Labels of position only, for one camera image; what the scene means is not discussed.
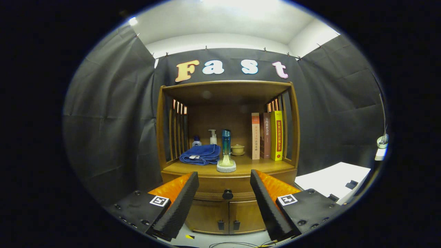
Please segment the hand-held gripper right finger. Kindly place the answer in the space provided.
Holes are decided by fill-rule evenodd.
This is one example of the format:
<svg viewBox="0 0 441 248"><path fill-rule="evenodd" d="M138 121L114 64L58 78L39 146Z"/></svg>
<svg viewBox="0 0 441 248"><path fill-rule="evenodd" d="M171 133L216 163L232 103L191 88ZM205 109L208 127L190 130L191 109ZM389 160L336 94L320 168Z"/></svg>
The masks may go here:
<svg viewBox="0 0 441 248"><path fill-rule="evenodd" d="M313 188L299 190L256 169L251 170L250 185L271 240L309 233L343 210L332 196Z"/></svg>

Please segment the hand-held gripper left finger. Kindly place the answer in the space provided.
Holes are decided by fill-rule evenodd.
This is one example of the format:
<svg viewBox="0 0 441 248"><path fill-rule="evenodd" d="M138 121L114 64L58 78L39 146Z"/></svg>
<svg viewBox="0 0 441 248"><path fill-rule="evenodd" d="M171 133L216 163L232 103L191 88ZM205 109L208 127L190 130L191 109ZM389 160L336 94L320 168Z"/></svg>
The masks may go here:
<svg viewBox="0 0 441 248"><path fill-rule="evenodd" d="M149 192L135 190L104 208L136 232L171 241L185 223L198 187L198 174L191 172Z"/></svg>

